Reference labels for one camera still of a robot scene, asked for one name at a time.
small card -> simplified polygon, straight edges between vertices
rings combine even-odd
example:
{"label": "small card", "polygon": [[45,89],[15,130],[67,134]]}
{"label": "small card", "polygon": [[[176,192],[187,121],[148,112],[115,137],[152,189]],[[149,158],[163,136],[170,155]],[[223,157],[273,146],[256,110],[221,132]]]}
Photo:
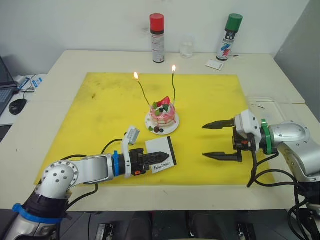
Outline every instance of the small card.
{"label": "small card", "polygon": [[152,173],[158,173],[162,170],[168,169],[177,165],[176,157],[174,148],[172,146],[171,138],[168,137],[160,137],[154,140],[149,140],[145,142],[146,151],[148,154],[156,153],[156,152],[163,152],[169,154],[170,156],[164,160],[162,163],[151,165],[150,168]]}
{"label": "small card", "polygon": [[212,69],[217,69],[217,70],[221,70],[224,67],[224,63],[222,62],[218,62],[218,61],[214,61],[209,59],[209,61],[206,63],[206,66]]}

keyboard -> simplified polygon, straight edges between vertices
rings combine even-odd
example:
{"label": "keyboard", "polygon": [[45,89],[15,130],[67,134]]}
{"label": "keyboard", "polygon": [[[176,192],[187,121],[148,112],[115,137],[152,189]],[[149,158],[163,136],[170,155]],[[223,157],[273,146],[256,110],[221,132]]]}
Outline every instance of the keyboard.
{"label": "keyboard", "polygon": [[0,89],[0,103],[4,103],[11,92],[12,89]]}

green ring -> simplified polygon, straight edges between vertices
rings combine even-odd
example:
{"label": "green ring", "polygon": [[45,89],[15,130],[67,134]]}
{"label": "green ring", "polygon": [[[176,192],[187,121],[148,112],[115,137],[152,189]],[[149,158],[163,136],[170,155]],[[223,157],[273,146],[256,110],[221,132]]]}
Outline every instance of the green ring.
{"label": "green ring", "polygon": [[266,154],[270,155],[272,154],[272,144],[271,144],[271,136],[268,128],[268,123],[265,119],[262,119],[261,121],[262,121],[261,127],[264,131],[265,141],[266,141]]}

computer mouse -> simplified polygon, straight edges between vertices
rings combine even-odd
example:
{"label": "computer mouse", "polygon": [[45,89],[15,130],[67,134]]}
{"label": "computer mouse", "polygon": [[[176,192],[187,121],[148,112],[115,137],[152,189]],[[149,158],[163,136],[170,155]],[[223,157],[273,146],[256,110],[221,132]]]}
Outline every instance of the computer mouse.
{"label": "computer mouse", "polygon": [[25,105],[27,103],[26,99],[18,99],[10,103],[9,105],[9,112],[13,115],[17,115],[21,113],[22,109],[24,109]]}

spray can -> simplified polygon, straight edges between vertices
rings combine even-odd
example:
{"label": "spray can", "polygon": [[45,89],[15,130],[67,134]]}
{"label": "spray can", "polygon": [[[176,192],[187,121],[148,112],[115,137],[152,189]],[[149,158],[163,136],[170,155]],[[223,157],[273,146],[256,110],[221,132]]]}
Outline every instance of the spray can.
{"label": "spray can", "polygon": [[165,17],[160,13],[150,15],[152,60],[155,63],[165,61]]}
{"label": "spray can", "polygon": [[232,13],[229,15],[228,21],[224,29],[224,38],[222,39],[219,49],[216,54],[216,58],[220,61],[226,61],[228,55],[231,52],[232,45],[235,42],[235,37],[239,31],[240,24],[244,17],[240,14]]}

